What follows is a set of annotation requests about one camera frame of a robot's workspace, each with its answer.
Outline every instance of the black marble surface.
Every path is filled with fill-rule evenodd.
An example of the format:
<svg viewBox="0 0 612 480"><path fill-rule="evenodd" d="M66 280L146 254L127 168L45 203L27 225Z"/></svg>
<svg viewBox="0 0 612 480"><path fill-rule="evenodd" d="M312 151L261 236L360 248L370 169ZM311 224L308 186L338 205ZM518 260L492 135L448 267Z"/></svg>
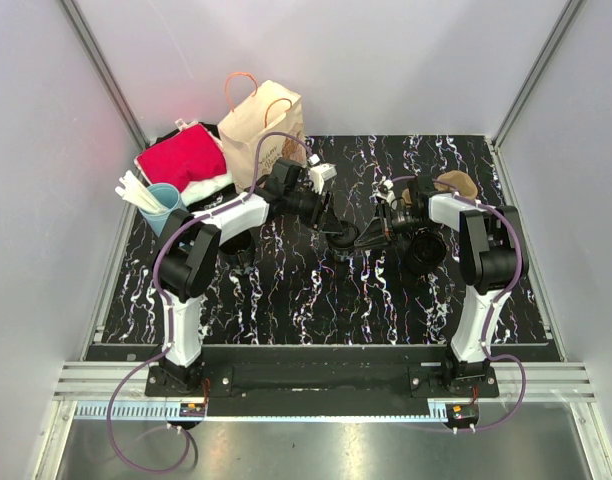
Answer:
<svg viewBox="0 0 612 480"><path fill-rule="evenodd" d="M336 211L362 230L374 211L373 186L383 176L467 172L479 198L503 203L495 167L480 136L314 137L313 150L337 167ZM217 195L217 201L223 195ZM238 275L223 262L203 298L201 323L214 344L445 343L460 318L465 285L457 236L441 233L449 253L440 268L415 278L400 266L403 249L358 254L335 263L323 235L294 217L255 229L256 268ZM155 239L138 215L126 247L102 342L156 344L163 312L151 283ZM546 341L527 279L501 314L495 343Z"/></svg>

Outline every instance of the white cloth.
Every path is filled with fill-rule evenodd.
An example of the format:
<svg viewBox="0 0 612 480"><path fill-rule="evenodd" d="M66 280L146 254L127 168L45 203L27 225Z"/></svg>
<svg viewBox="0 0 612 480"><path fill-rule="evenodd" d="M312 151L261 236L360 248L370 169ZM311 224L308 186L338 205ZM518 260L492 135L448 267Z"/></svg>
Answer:
<svg viewBox="0 0 612 480"><path fill-rule="evenodd" d="M210 197L213 193L220 191L231 183L233 183L233 177L230 172L201 182L190 182L182 192L182 202L189 206L191 203Z"/></svg>

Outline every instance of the metal frame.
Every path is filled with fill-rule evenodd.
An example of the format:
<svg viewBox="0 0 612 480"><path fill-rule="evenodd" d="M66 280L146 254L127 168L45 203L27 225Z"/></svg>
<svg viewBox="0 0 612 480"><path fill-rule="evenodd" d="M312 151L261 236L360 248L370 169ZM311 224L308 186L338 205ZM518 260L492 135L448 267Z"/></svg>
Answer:
<svg viewBox="0 0 612 480"><path fill-rule="evenodd" d="M575 20L575 17L579 13L582 5L585 2L586 0L568 0L566 2L566 5L562 9L559 18L555 22L553 29L548 35L544 46L539 52L535 63L533 63L533 66L531 67L530 72L526 77L526 80L524 80L524 83L519 89L517 97L515 97L513 104L508 110L506 117L504 117L504 120L502 121L502 124L499 127L499 130L497 131L497 134L493 138L493 145L495 145L496 147L500 147L502 143L504 143L504 140L508 136L510 129L513 128L515 120L517 120L517 117L524 108L526 101L530 97L531 93L533 93L535 85L537 85L537 82L539 81L540 77L542 76L542 73L544 73L544 70L550 63L550 60L553 57L555 51L557 50L557 47L562 42L564 36L566 35L566 32L568 32L568 29L572 25L573 20Z"/></svg>
<svg viewBox="0 0 612 480"><path fill-rule="evenodd" d="M78 404L90 404L91 400L107 402L120 379L124 378L137 362L69 362L64 365L52 404L52 415L46 428L44 446L35 470L36 479L54 480L72 421L78 412ZM519 389L519 373L513 364L495 363L500 397L481 399L482 402L513 403ZM588 374L582 363L526 363L527 389L525 402L565 403L571 409L581 445L594 479L612 479L612 450L595 403ZM137 372L117 397L119 406L142 408L139 419L149 419L149 406L155 406L151 420L161 420L158 409L175 407L180 402L203 402L203 397L144 396L148 378L146 369ZM441 409L449 399L433 399L433 405ZM433 421L400 417L217 417L207 416L206 421L322 421L322 422L402 422Z"/></svg>
<svg viewBox="0 0 612 480"><path fill-rule="evenodd" d="M106 91L113 104L117 108L117 112L122 117L126 128L133 137L135 143L143 150L148 146L148 139L144 134L137 117L130 108L130 105L126 101L122 89L120 88L115 76L111 72L108 62L104 58L104 55L95 40L88 22L82 14L81 8L77 4L76 0L57 0L57 3L61 6L64 15L73 27L75 34L79 38L86 55L93 64L95 71L99 75L99 79L106 87Z"/></svg>

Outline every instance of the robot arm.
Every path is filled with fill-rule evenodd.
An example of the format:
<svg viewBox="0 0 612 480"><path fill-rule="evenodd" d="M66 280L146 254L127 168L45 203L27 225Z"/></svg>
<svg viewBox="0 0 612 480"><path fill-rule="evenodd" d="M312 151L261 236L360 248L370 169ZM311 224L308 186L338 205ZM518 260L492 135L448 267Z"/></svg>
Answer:
<svg viewBox="0 0 612 480"><path fill-rule="evenodd" d="M492 302L513 278L517 248L522 252L522 275L528 272L528 255L517 209L505 206L496 210L510 222L520 245L514 244L509 232L489 212L468 205L450 193L435 191L430 178L418 177L408 182L412 203L403 210L394 210L386 202L391 196L392 182L387 180L381 186L386 188L381 191L378 188L377 197L384 201L378 203L375 217L355 242L357 248L383 248L396 241L400 233L422 232L421 236L413 235L414 248L411 247L409 255L419 267L430 265L430 271L443 260L446 250L445 245L436 246L438 241L442 244L443 241L432 229L446 225L459 232L459 266L467 285L466 299L443 365L443 380L448 387L472 386L484 378L489 367L481 339L485 338L486 346L490 346L499 313L510 292L495 305ZM490 308L493 308L492 319L484 331Z"/></svg>
<svg viewBox="0 0 612 480"><path fill-rule="evenodd" d="M305 170L310 188L298 186ZM332 194L327 191L335 175L335 167L320 163L316 156L311 157L308 168L280 158L270 175L261 179L263 187L257 186L252 195L245 192L223 205L192 214L182 210L171 213L158 240L157 254L182 225L202 218L177 240L159 270L160 283L172 300L174 341L164 363L174 376L183 381L186 369L201 354L201 296L213 279L220 246L284 214L298 215L304 225L316 231L342 233ZM168 322L164 324L167 345L173 335Z"/></svg>

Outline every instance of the purple cable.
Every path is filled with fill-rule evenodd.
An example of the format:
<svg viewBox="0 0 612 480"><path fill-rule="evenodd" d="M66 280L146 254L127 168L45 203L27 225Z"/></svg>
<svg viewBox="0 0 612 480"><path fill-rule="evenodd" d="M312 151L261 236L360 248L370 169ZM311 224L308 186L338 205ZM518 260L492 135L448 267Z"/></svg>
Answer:
<svg viewBox="0 0 612 480"><path fill-rule="evenodd" d="M417 177L404 176L404 177L393 178L391 181L393 183L396 183L402 180L414 180L415 178ZM434 179L433 183L438 183L440 185L444 185L446 187L452 188L454 190L454 193L459 193L459 189L455 185L452 185L448 182L444 182L443 180ZM460 202L465 203L467 205L471 205L477 208L482 208L486 210L487 212L489 212L490 214L492 214L493 216L495 216L495 218L497 218L504 225L504 227L506 227L506 230L508 231L510 238L513 240L513 243L515 244L515 253L517 256L517 264L515 265L515 273L513 274L513 278L508 283L508 285L506 285L506 287L501 292L499 292L495 296L495 298L493 298L493 303L497 303L499 300L502 299L504 295L510 292L513 288L515 288L515 286L519 282L519 279L522 275L523 257L522 257L522 252L521 252L519 237L517 236L517 232L515 232L515 229L510 224L510 222L506 219L506 217L504 217L501 213L499 213L494 207L491 207L490 205L485 205L483 203L476 202L475 200L470 200L469 198L464 198L460 195L454 194L453 197L456 200L459 200ZM491 307L488 309L488 312L486 313L486 320L484 321L484 327L482 328L482 334L480 337L480 341L482 344L482 350L484 352L484 355L486 355L486 358L491 362L498 362L500 360L511 360L515 362L517 366L519 367L519 372L522 377L522 384L521 384L521 389L519 391L519 397L517 397L517 402L515 403L511 411L508 412L508 414L505 417L503 417L501 420L491 423L490 425L485 425L483 427L477 428L477 431L484 431L484 432L487 430L492 430L493 428L499 427L500 425L503 425L508 420L510 420L517 413L517 410L519 409L520 405L524 401L524 396L526 395L526 370L524 369L524 365L519 360L519 358L517 358L514 355L510 355L510 354L502 354L502 355L497 355L493 357L486 348L486 332L488 328L490 327L490 322L492 322L493 320L494 312L495 310L493 306L491 305ZM422 429L422 430L426 430L430 432L438 431L438 430L431 430L431 429ZM449 430L439 430L439 431L451 433ZM467 433L466 431L463 431L463 430L458 430L458 432Z"/></svg>
<svg viewBox="0 0 612 480"><path fill-rule="evenodd" d="M124 447L124 451L135 448L139 444L140 440L149 437L153 433L158 432L160 430L168 430L175 432L177 431L177 429L172 430L168 425L158 425L139 434L139 436L137 436L130 444ZM191 436L190 441L194 443L195 439ZM106 458L95 458L96 455L91 452L90 438L84 438L84 453L86 454L86 458L88 459L88 461L93 465L103 465L104 463L108 463L117 457L114 453L112 453L109 457Z"/></svg>
<svg viewBox="0 0 612 480"><path fill-rule="evenodd" d="M268 137L272 137L272 136L275 136L275 135L286 137L286 138L289 138L289 139L297 142L302 147L304 147L304 149L306 150L306 152L308 153L309 156L312 155L312 151L311 151L310 147L308 145L306 145L302 140L300 140L299 138L295 137L294 135L290 135L288 133L283 133L283 132L268 132L262 138L259 139L259 143L257 144L257 150L255 151L255 168L253 170L253 182L252 182L252 184L250 186L250 189L248 190L248 194L243 199L233 200L232 202L229 202L229 203L227 203L227 204L225 204L225 205L215 209L212 212L213 215L223 213L223 212L225 212L227 210L230 210L233 207L241 205L242 203L244 203L246 200L248 200L253 195L253 193L255 192L255 187L256 187L256 183L257 183L257 175L259 174L259 155L260 155L260 152L261 152L262 143ZM164 244L164 246L162 247L161 251L157 255L157 259L155 260L155 266L153 267L153 284L155 286L155 290L157 290L157 292L161 295L163 303L164 303L164 311L167 312L167 317L168 317L168 334L169 334L168 344L164 345L164 349L159 354L155 355L153 358L149 358L145 362L143 362L143 363L137 365L135 368L133 368L130 371L130 373L128 375L126 375L126 377L124 377L119 382L119 384L115 388L115 391L111 395L110 400L108 402L108 411L106 412L106 430L108 432L108 438L110 440L110 445L111 445L113 451L115 452L115 455L117 455L120 458L120 460L122 460L129 467L132 467L135 470L137 470L139 472L142 472L142 473L151 473L151 474L165 475L165 474L170 473L170 472L174 471L175 469L177 469L182 464L182 462L186 459L186 456L188 455L188 451L190 449L190 439L191 439L191 436L190 436L190 434L186 430L182 429L182 432L184 432L184 435L185 435L185 438L186 438L186 448L184 450L184 453L180 457L180 459L174 465L171 465L170 467L164 468L162 470L155 470L155 469L151 469L151 468L141 467L141 466L137 465L136 463L133 463L128 458L126 458L126 456L119 449L119 446L117 445L117 442L115 441L115 437L113 436L113 426L112 426L112 419L111 419L111 412L112 412L112 409L113 409L113 404L115 403L115 399L117 398L117 395L119 395L119 392L122 389L122 387L124 385L126 385L128 380L130 380L130 378L133 375L135 375L138 371L140 371L142 368L144 368L145 366L149 365L150 363L156 362L160 358L165 357L166 354L168 352L170 352L170 350L172 348L174 336L175 336L174 335L175 331L174 331L173 305L172 305L172 300L171 300L170 296L164 291L164 289L162 288L162 286L161 286L161 284L159 282L159 269L161 268L161 264L162 264L162 261L164 260L164 257L170 251L171 247L177 241L177 239L184 232L188 231L190 228L192 228L193 226L197 225L199 222L201 222L203 220L206 220L207 218L210 218L210 217L211 217L210 214L201 215L199 217L196 217L196 218L192 219L191 221L189 221L188 223L184 224L183 226L181 226L175 233L173 233L173 235L171 235L171 237Z"/></svg>

